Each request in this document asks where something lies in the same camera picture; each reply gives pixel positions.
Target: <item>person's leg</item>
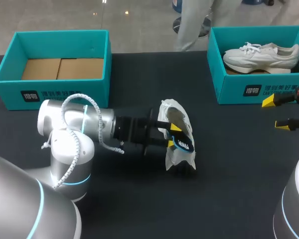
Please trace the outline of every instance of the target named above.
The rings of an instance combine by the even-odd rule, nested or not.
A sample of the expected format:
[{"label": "person's leg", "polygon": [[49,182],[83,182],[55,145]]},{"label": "person's leg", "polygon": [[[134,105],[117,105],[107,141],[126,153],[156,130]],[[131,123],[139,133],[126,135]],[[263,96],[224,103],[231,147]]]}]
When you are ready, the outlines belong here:
[{"label": "person's leg", "polygon": [[186,51],[195,44],[211,3],[212,0],[183,0],[176,51]]},{"label": "person's leg", "polygon": [[271,25],[299,25],[299,0],[286,0]]},{"label": "person's leg", "polygon": [[242,0],[215,0],[211,9],[213,11],[212,26],[228,26],[230,18],[234,15]]}]

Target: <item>black tabletop surface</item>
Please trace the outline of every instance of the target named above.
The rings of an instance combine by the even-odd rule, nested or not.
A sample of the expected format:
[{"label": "black tabletop surface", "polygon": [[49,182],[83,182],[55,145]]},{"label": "black tabletop surface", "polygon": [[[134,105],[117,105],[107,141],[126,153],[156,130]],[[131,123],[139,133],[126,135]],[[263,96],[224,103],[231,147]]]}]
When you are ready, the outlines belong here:
[{"label": "black tabletop surface", "polygon": [[[173,98],[187,111],[195,177],[165,171],[165,150],[96,148],[90,188],[79,204],[82,239],[273,239],[273,214],[299,159],[299,106],[218,105],[206,52],[113,54],[110,108],[143,117]],[[48,166],[38,111],[7,111],[0,99],[0,156],[20,168]]]}]

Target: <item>teal box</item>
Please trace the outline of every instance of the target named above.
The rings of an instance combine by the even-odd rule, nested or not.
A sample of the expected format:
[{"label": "teal box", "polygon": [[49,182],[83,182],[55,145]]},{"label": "teal box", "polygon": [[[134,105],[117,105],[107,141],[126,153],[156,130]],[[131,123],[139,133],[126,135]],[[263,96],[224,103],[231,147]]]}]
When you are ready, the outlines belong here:
[{"label": "teal box", "polygon": [[297,73],[228,75],[222,54],[245,42],[274,43],[281,47],[299,44],[299,26],[213,27],[208,45],[208,64],[219,104],[258,104],[273,93],[294,92],[299,86]]},{"label": "teal box", "polygon": [[[103,58],[102,78],[21,80],[28,59],[46,58]],[[111,65],[107,30],[16,32],[0,65],[0,96],[8,110],[37,110],[46,99],[64,100],[73,93],[86,94],[106,108]]]}]

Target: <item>white shoe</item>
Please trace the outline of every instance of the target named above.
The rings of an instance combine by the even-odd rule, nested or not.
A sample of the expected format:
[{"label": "white shoe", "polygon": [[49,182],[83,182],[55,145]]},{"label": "white shoe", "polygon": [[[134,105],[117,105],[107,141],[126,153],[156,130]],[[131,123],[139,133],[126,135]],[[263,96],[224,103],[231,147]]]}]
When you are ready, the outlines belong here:
[{"label": "white shoe", "polygon": [[[187,135],[194,147],[193,152],[186,152],[177,148],[175,145],[168,147],[165,159],[166,170],[169,170],[173,165],[178,165],[182,161],[187,161],[189,165],[196,169],[194,161],[196,153],[192,127],[184,108],[173,99],[161,101],[157,120],[162,122],[171,122],[176,125]],[[164,134],[165,139],[168,139],[168,132],[166,129],[159,128],[158,130]]]},{"label": "white shoe", "polygon": [[299,60],[299,45],[283,48],[273,43],[261,46],[247,42],[239,49],[226,51],[223,60],[229,68],[245,74],[254,70],[290,73]]}]

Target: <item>brown cardboard insert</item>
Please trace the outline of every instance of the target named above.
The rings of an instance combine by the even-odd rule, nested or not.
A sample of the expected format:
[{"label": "brown cardboard insert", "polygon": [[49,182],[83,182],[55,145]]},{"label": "brown cardboard insert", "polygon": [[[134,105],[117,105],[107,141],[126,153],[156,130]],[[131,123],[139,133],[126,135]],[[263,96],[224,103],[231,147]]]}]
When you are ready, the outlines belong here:
[{"label": "brown cardboard insert", "polygon": [[28,59],[22,80],[101,79],[104,59]]},{"label": "brown cardboard insert", "polygon": [[[226,73],[228,75],[241,75],[240,73],[237,73],[237,72],[234,72],[234,71],[231,71],[230,69],[227,69],[225,68],[226,70]],[[251,72],[249,73],[250,75],[257,75],[257,74],[269,74],[267,71],[254,71],[254,72]]]}]

